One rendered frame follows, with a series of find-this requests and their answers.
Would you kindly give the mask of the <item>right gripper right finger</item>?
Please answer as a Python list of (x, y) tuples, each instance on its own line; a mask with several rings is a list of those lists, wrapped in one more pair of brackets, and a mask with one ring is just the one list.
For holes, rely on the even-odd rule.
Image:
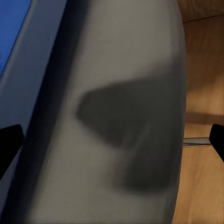
[(224, 161), (224, 126), (213, 124), (209, 141)]

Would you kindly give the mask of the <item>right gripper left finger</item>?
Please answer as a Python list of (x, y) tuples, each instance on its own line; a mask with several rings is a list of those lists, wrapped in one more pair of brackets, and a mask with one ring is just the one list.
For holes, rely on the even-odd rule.
[(0, 180), (24, 142), (20, 124), (0, 129)]

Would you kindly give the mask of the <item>swivel chair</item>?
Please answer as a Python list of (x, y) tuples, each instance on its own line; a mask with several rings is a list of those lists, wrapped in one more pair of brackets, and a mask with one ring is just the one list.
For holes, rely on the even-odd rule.
[(177, 0), (67, 0), (0, 224), (172, 224), (186, 80)]

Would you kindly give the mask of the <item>folder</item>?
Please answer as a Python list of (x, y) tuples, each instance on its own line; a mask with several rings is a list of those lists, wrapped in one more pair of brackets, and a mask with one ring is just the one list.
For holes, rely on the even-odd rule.
[[(0, 129), (24, 139), (67, 0), (0, 0)], [(0, 180), (0, 219), (22, 147)]]

